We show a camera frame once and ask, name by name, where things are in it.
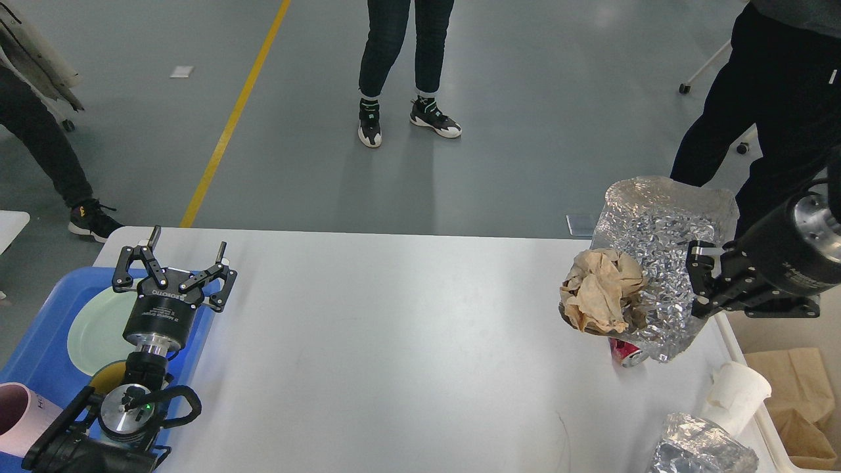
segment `white container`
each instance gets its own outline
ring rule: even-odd
[[[698,417],[713,421],[733,437],[750,422],[762,402],[771,396],[771,384],[748,366],[728,361],[713,375]]]
[[[0,451],[23,458],[61,408],[20,383],[0,384]]]

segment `jeans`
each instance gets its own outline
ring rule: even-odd
[[[91,198],[91,184],[64,131],[29,85],[4,66],[0,66],[0,125],[29,149],[65,205],[72,208]]]
[[[370,31],[359,70],[359,90],[369,98],[383,91],[397,60],[409,23],[410,4],[411,0],[368,0]],[[415,0],[415,85],[423,93],[432,95],[441,84],[452,5],[453,0]]]
[[[763,156],[736,195],[739,237],[809,183],[826,166],[829,148],[841,143],[841,40],[776,22],[748,4],[732,44],[670,177],[709,182],[730,145],[755,123]]]

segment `pink cup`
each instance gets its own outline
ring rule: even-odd
[[[23,458],[61,411],[25,385],[0,384],[0,451]]]

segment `yellow floor line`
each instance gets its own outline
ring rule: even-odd
[[[263,63],[266,61],[266,56],[268,56],[269,50],[272,49],[274,37],[278,34],[278,29],[280,29],[280,24],[283,22],[283,17],[286,16],[286,10],[289,8],[290,1],[291,0],[283,0],[283,3],[281,3],[280,9],[278,10],[278,14],[274,17],[274,22],[272,22],[272,27],[268,30],[266,39],[263,41],[260,53],[257,54],[257,58],[254,60],[254,66],[251,67],[251,72],[248,73],[246,84],[242,86],[240,97],[236,100],[234,110],[230,112],[228,123],[225,124],[222,136],[220,136],[219,142],[216,143],[213,155],[210,156],[210,162],[208,162],[208,166],[204,169],[202,179],[198,182],[196,192],[193,194],[193,198],[190,199],[187,211],[181,219],[181,228],[189,228],[193,226],[193,221],[196,220],[198,209],[202,206],[204,196],[207,194],[210,183],[213,182],[213,177],[216,174],[216,168],[219,167],[219,163],[222,161],[222,156],[225,154],[225,150],[228,149],[230,137],[234,134],[236,124],[240,121],[242,110],[246,107],[248,98],[251,96],[251,90],[254,88],[254,83],[260,75],[260,70],[262,69]]]

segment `sneaker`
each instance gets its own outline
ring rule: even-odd
[[[359,101],[359,141],[369,148],[378,148],[383,144],[383,133],[379,129],[379,102]]]
[[[111,233],[122,225],[105,215],[103,209],[117,210],[100,204],[96,199],[84,200],[70,210],[67,230],[75,235],[90,235],[97,242],[105,243]]]
[[[444,138],[458,138],[462,135],[462,127],[438,109],[434,98],[412,100],[412,113],[409,119],[413,125],[428,126]]]

